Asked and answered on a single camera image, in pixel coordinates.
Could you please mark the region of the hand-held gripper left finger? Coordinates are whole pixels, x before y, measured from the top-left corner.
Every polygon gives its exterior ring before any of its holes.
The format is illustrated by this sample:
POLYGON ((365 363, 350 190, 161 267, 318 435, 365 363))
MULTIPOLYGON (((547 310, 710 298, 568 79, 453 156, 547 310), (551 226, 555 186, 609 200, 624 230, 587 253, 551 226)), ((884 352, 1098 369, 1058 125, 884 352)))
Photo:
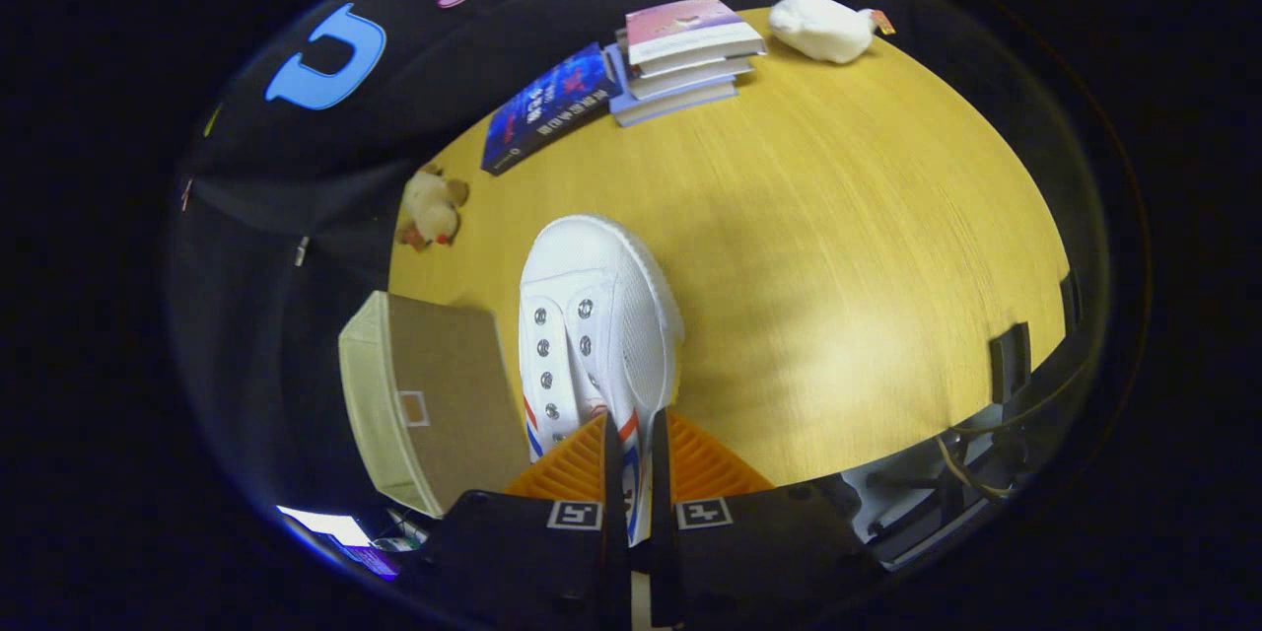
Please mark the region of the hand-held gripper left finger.
POLYGON ((621 456, 603 414, 509 492, 464 492, 423 546, 425 608, 464 630, 631 628, 621 456))

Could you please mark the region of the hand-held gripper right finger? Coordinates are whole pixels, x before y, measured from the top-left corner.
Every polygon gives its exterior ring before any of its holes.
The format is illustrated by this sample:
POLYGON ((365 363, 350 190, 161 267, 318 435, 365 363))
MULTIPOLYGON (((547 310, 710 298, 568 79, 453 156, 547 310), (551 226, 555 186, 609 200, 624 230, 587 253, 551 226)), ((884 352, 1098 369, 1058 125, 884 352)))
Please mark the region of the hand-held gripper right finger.
POLYGON ((840 475, 771 486, 671 409, 654 416, 651 445, 654 626, 811 628, 888 581, 854 531, 861 497, 840 475))

